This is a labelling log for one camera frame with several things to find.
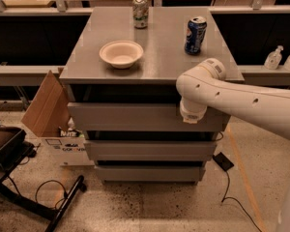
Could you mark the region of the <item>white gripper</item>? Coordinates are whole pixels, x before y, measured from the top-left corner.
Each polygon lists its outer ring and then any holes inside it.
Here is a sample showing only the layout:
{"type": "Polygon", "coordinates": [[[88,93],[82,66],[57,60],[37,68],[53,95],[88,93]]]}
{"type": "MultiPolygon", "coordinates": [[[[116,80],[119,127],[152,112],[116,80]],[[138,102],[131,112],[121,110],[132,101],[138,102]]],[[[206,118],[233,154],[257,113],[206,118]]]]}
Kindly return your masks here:
{"type": "Polygon", "coordinates": [[[197,124],[203,119],[206,111],[207,106],[204,104],[195,103],[187,99],[181,99],[180,101],[180,113],[184,123],[197,124]]]}

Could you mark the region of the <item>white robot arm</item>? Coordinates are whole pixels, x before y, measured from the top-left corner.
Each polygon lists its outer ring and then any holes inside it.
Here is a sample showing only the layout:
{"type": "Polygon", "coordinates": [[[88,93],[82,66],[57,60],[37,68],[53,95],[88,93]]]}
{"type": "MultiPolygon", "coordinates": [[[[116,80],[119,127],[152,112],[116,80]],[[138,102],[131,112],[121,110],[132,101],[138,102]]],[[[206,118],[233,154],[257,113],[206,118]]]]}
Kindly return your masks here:
{"type": "Polygon", "coordinates": [[[177,77],[184,122],[198,123],[212,107],[290,140],[290,90],[230,83],[225,77],[215,58],[177,77]]]}

